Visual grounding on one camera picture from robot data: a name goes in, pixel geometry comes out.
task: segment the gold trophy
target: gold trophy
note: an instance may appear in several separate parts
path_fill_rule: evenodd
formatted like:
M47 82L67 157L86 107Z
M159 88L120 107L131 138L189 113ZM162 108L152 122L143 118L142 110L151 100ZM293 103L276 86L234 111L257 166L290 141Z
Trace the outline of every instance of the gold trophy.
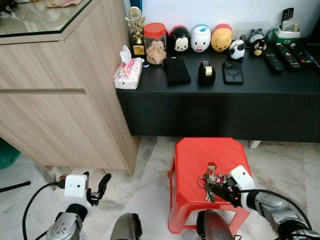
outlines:
M143 57L145 55L144 26L146 17L142 16L141 10L136 6L129 9L128 16L125 17L125 20L132 30L133 55Z

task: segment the bunch of keys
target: bunch of keys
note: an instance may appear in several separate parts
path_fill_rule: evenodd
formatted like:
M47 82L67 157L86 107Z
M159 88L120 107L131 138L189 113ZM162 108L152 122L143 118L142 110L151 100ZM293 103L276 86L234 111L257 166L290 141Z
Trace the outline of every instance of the bunch of keys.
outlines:
M212 191L212 186L224 184L227 182L228 178L227 175L222 175L220 173L217 176L215 176L216 168L217 166L213 162L209 162L206 173L198 179L198 184L206 190L205 200L212 203L215 203L216 201L215 194ZM204 185L200 183L202 179L206 181Z

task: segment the black wallet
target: black wallet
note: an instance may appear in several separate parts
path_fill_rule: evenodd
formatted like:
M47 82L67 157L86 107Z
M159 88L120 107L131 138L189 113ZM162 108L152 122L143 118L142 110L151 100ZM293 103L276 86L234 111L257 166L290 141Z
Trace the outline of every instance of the black wallet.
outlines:
M169 85L191 82L185 61L181 58L167 58L164 62L164 69Z

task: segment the black cabinet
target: black cabinet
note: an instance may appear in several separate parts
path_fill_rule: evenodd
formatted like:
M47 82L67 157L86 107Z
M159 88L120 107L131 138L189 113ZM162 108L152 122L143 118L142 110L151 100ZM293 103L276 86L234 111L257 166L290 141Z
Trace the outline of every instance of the black cabinet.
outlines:
M273 74L263 58L248 55L243 85L222 79L224 52L189 52L190 84L168 86L159 66L143 69L136 90L117 90L132 135L233 137L243 140L319 142L319 75L311 69ZM209 60L213 86L200 86L197 71Z

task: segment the jar of snacks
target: jar of snacks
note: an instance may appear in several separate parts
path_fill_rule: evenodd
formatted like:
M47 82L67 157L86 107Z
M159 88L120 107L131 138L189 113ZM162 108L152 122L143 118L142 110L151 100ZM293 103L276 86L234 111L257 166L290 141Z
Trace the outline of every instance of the jar of snacks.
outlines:
M159 22L144 26L146 60L155 65L162 64L167 57L166 26Z

